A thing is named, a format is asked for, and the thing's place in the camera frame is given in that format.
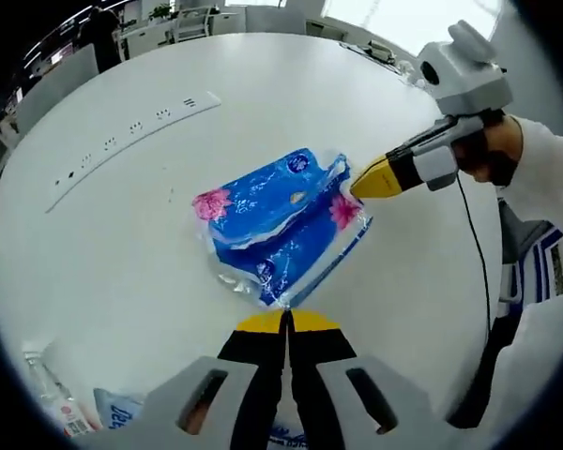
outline pink flower print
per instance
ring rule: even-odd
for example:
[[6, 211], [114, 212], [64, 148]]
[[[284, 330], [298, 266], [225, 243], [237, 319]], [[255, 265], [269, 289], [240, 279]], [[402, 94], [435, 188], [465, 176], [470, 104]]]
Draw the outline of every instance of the pink flower print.
[[225, 216], [225, 206], [233, 202], [227, 200], [229, 190], [214, 189], [197, 196], [191, 203], [196, 216], [202, 220], [217, 220]]
[[342, 194], [334, 197], [331, 200], [331, 206], [329, 207], [331, 219], [336, 222], [339, 230], [346, 228], [359, 211], [360, 206], [346, 200]]

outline window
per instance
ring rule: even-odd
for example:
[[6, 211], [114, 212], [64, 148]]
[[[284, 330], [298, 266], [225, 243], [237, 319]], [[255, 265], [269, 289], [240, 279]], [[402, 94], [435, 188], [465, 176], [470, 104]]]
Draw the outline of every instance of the window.
[[485, 38], [501, 0], [327, 0], [323, 15], [361, 27], [417, 55], [432, 41], [450, 41], [448, 28], [464, 19]]
[[287, 0], [225, 0], [227, 7], [280, 7], [285, 8]]

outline power socket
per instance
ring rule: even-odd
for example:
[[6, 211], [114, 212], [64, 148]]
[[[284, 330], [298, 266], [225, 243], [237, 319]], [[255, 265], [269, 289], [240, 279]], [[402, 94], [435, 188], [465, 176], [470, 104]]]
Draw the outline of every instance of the power socket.
[[89, 151], [85, 155], [76, 157], [75, 162], [67, 170], [54, 177], [50, 188], [52, 195], [48, 200], [46, 213], [52, 211], [91, 172], [125, 149], [175, 122], [220, 105], [221, 101], [214, 94], [198, 93], [187, 97], [179, 105], [147, 112], [144, 118], [136, 120], [119, 132], [106, 136], [104, 140], [99, 141], [100, 145], [88, 149]]

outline cable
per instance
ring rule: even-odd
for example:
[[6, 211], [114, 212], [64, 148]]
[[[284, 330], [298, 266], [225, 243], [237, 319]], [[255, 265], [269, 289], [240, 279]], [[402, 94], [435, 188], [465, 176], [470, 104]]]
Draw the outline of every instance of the cable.
[[486, 260], [484, 259], [484, 253], [481, 251], [481, 245], [479, 244], [478, 234], [473, 226], [473, 220], [471, 219], [471, 212], [469, 211], [469, 203], [467, 203], [467, 198], [465, 197], [465, 192], [463, 191], [463, 185], [461, 184], [461, 178], [457, 173], [457, 183], [459, 184], [459, 190], [463, 196], [463, 202], [465, 205], [465, 212], [467, 213], [467, 220], [469, 221], [469, 228], [471, 228], [471, 233], [476, 241], [476, 247], [478, 248], [479, 259], [481, 260], [481, 270], [484, 275], [484, 289], [486, 290], [486, 340], [490, 337], [490, 291], [488, 289], [488, 270], [486, 269]]

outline white round table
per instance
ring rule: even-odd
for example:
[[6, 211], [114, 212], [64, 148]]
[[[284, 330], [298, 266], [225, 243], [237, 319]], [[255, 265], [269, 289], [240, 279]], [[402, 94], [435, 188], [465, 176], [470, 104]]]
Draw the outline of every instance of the white round table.
[[[82, 159], [91, 136], [207, 90], [221, 106], [134, 144], [45, 213], [51, 180]], [[16, 366], [25, 368], [25, 342], [54, 340], [65, 383], [93, 404], [94, 387], [147, 392], [216, 355], [259, 311], [208, 271], [192, 198], [303, 146], [343, 151], [363, 167], [439, 115], [395, 74], [312, 37], [197, 39], [98, 76], [27, 135], [0, 183], [0, 333]], [[462, 178], [494, 316], [495, 191]], [[456, 185], [419, 187], [366, 207], [371, 229], [303, 307], [340, 323], [358, 353], [425, 389], [444, 414], [485, 341], [481, 264], [463, 200]]]

